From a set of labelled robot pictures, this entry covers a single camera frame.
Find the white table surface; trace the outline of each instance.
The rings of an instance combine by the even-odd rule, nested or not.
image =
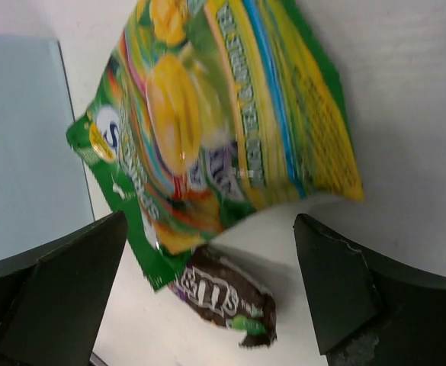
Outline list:
[[[364,204],[311,212],[359,243],[446,275],[446,0],[299,0],[347,91]],[[0,33],[58,37],[75,114],[97,88],[134,0],[0,0]],[[96,217],[109,209],[88,176]],[[95,351],[110,366],[325,366],[297,267],[292,223],[310,202],[260,213],[217,242],[274,292],[278,342],[238,349],[242,335],[155,295],[127,248]]]

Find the yellow fruit graphic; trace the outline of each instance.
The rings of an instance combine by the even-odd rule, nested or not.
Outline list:
[[[153,225],[161,244],[171,254],[185,252],[204,242],[199,234],[176,233],[170,227],[161,223],[154,223]]]
[[[206,149],[216,149],[226,145],[235,139],[231,110],[229,108],[225,110],[222,102],[222,98],[227,98],[227,96],[220,96],[200,62],[194,62],[189,75],[199,101],[201,145]]]
[[[189,74],[174,55],[164,55],[146,79],[146,99],[163,162],[184,174],[201,147],[197,95]]]
[[[223,70],[213,55],[200,53],[188,44],[179,55],[199,101],[201,145],[217,149],[235,139],[232,108]]]
[[[155,35],[168,46],[185,39],[184,24],[188,20],[186,0],[152,0],[149,5]]]

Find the plastic wrapper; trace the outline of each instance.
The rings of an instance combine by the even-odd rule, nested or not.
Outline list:
[[[195,250],[169,287],[202,319],[246,332],[242,347],[270,346],[277,339],[271,293],[209,245]]]
[[[338,73],[294,0],[139,0],[67,139],[155,289],[257,210],[363,198]]]

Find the candy package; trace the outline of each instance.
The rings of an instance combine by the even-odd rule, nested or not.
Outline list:
[[[270,346],[277,339],[270,291],[209,245],[194,251],[182,276],[168,287],[202,319],[246,332],[242,347]]]
[[[294,0],[139,0],[67,140],[155,289],[257,210],[363,198],[338,73]]]

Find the green candy bag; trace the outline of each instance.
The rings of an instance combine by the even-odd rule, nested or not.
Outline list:
[[[156,290],[257,210],[364,196],[338,73],[294,0],[139,0],[67,140]]]

